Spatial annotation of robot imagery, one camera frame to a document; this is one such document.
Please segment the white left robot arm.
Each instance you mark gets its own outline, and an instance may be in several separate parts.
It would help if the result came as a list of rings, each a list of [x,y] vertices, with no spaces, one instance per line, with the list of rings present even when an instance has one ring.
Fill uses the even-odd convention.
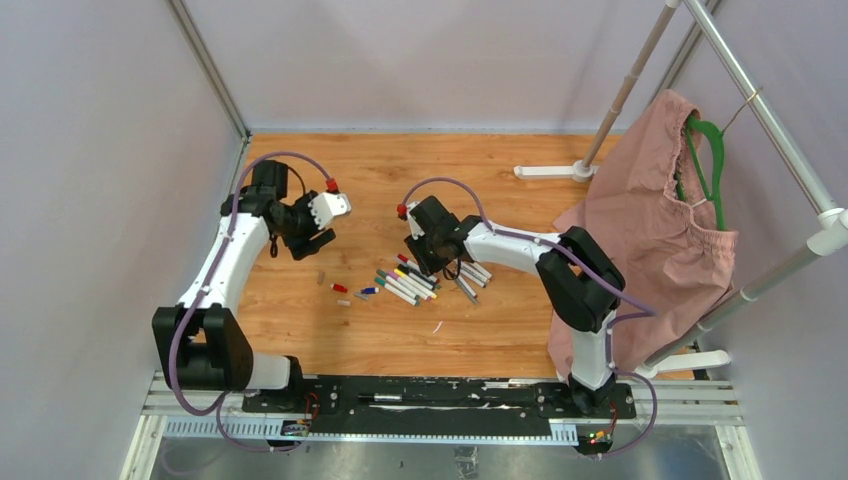
[[[220,206],[215,241],[196,278],[172,307],[160,307],[152,329],[166,382],[173,391],[268,390],[283,413],[298,411],[306,386],[296,358],[262,354],[237,322],[238,305],[259,254],[285,246],[295,260],[334,240],[332,222],[352,206],[323,167],[323,192],[304,189],[285,204],[290,167],[286,153],[259,158],[241,174]]]

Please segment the pink capped white marker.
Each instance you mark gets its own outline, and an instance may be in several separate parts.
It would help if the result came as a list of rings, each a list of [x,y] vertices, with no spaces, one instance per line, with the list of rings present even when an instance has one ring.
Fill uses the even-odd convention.
[[[411,292],[413,292],[413,293],[414,293],[415,295],[417,295],[418,297],[420,297],[420,298],[424,299],[425,301],[427,301],[427,300],[429,300],[429,299],[430,299],[430,298],[427,298],[426,296],[424,296],[424,295],[423,295],[421,292],[419,292],[417,289],[415,289],[413,285],[410,285],[410,284],[409,284],[407,281],[405,281],[403,278],[400,278],[398,275],[396,275],[396,274],[394,273],[394,271],[390,271],[390,272],[388,272],[388,275],[389,275],[391,278],[393,278],[393,279],[395,279],[396,281],[398,281],[401,285],[403,285],[405,288],[407,288],[408,290],[410,290]]]

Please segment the brown capped white marker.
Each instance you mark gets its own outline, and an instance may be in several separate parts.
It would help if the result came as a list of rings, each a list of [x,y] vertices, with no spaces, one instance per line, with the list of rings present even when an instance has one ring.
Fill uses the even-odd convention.
[[[484,267],[480,266],[479,264],[477,264],[477,263],[472,263],[472,264],[471,264],[471,266],[472,266],[472,267],[473,267],[476,271],[478,271],[478,272],[479,272],[479,273],[480,273],[480,274],[481,274],[484,278],[486,278],[487,280],[489,280],[489,279],[491,279],[491,278],[492,278],[492,274],[491,274],[488,270],[486,270]]]

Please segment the houndstooth patterned pen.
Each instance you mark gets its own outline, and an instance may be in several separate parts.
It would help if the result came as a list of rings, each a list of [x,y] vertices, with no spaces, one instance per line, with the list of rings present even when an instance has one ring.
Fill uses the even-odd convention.
[[[479,303],[476,292],[462,276],[456,278],[455,283],[473,304],[477,305]]]

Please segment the yellow capped white marker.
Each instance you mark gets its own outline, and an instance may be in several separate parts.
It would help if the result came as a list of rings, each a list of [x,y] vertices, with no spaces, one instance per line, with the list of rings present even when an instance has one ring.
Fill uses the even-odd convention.
[[[410,276],[410,275],[404,273],[403,271],[401,271],[400,269],[397,269],[397,268],[394,269],[394,273],[396,275],[398,275],[400,278],[403,278],[410,285],[413,285],[415,289],[417,289],[419,292],[421,292],[427,298],[436,298],[437,297],[437,295],[433,292],[433,290],[431,288],[429,288],[427,285],[425,285],[421,281],[417,280],[415,277]]]

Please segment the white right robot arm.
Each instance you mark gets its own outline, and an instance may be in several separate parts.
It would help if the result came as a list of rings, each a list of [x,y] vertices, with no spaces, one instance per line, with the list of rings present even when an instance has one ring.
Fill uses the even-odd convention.
[[[592,418],[609,407],[616,375],[608,358],[608,329],[625,281],[585,229],[544,234],[498,225],[481,215],[459,219],[434,196],[399,205],[398,216],[410,227],[405,244],[427,275],[452,262],[483,262],[538,276],[571,334],[566,378],[573,408]]]

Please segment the black capped white marker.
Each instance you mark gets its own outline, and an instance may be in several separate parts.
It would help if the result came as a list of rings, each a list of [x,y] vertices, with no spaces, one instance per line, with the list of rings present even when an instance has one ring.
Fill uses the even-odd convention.
[[[427,285],[431,290],[436,290],[436,289],[439,288],[439,285],[437,284],[436,281],[427,278],[421,272],[418,272],[417,270],[409,267],[408,265],[398,264],[397,267],[401,272],[403,272],[407,276],[414,277],[417,280],[420,280],[424,285]]]

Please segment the dark green capped marker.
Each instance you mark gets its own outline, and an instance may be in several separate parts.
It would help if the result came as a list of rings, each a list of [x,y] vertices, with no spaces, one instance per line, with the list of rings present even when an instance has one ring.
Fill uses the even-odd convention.
[[[392,285],[394,288],[398,289],[403,294],[409,296],[410,298],[412,298],[414,300],[420,300],[421,299],[421,297],[413,289],[409,288],[404,283],[402,283],[398,279],[396,274],[387,273],[387,272],[385,272],[384,270],[381,270],[381,269],[377,269],[376,272],[381,278],[385,279],[385,282],[387,284]]]

